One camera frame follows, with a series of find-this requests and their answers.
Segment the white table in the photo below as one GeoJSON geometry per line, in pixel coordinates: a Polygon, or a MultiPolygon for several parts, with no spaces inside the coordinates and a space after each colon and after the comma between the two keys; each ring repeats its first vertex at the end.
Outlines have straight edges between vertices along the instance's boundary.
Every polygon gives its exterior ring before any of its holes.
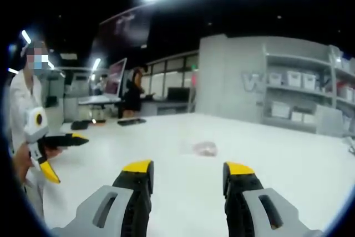
{"type": "Polygon", "coordinates": [[[121,98],[115,96],[107,96],[104,94],[101,95],[92,95],[90,97],[84,97],[78,99],[79,105],[108,105],[108,104],[117,104],[121,102],[121,98]]]}
{"type": "Polygon", "coordinates": [[[66,226],[88,196],[112,185],[126,164],[144,159],[155,164],[147,235],[154,237],[228,236],[225,161],[250,166],[264,188],[274,188],[298,208],[310,229],[326,230],[354,186],[355,157],[340,139],[199,114],[146,120],[127,127],[116,120],[89,127],[81,132],[89,143],[52,159],[62,182],[44,188],[50,228],[66,226]],[[203,141],[216,143],[216,157],[192,154],[191,146],[203,141]]]}

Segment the black dress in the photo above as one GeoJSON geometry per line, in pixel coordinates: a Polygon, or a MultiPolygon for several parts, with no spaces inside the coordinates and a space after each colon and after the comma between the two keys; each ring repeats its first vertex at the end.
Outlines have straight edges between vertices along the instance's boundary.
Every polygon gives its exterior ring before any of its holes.
{"type": "Polygon", "coordinates": [[[141,107],[141,99],[140,99],[140,89],[135,84],[136,75],[140,75],[140,73],[135,70],[132,76],[132,80],[128,80],[128,91],[124,96],[124,109],[132,110],[132,111],[140,111],[141,107]]]}

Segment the gray gripper housing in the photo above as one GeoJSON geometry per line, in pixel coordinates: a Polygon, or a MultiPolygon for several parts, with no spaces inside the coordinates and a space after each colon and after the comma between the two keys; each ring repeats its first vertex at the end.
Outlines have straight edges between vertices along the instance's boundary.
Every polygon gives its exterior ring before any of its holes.
{"type": "Polygon", "coordinates": [[[300,222],[298,210],[273,189],[245,191],[243,195],[252,217],[255,237],[322,236],[320,230],[310,230],[300,222]],[[278,220],[279,226],[275,229],[271,228],[266,208],[278,220]]]}
{"type": "Polygon", "coordinates": [[[102,186],[77,208],[77,215],[67,226],[54,228],[54,236],[121,236],[123,217],[133,190],[102,186]]]}

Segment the hand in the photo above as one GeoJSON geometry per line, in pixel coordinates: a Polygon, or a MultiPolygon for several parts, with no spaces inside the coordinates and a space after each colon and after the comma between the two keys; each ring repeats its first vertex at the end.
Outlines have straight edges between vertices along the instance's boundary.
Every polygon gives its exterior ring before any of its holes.
{"type": "MultiPolygon", "coordinates": [[[[45,148],[47,159],[54,158],[62,152],[61,149],[45,148]]],[[[29,156],[29,148],[27,143],[23,143],[15,154],[15,158],[19,167],[29,168],[33,167],[31,158],[29,156]]]]}

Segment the computer monitor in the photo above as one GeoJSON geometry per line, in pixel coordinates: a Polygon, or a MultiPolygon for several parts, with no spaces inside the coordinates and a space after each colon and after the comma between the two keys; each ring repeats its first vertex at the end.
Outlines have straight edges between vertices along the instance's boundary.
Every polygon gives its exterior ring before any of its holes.
{"type": "Polygon", "coordinates": [[[112,64],[107,75],[105,94],[112,94],[118,97],[122,85],[122,77],[126,67],[127,58],[112,64]]]}

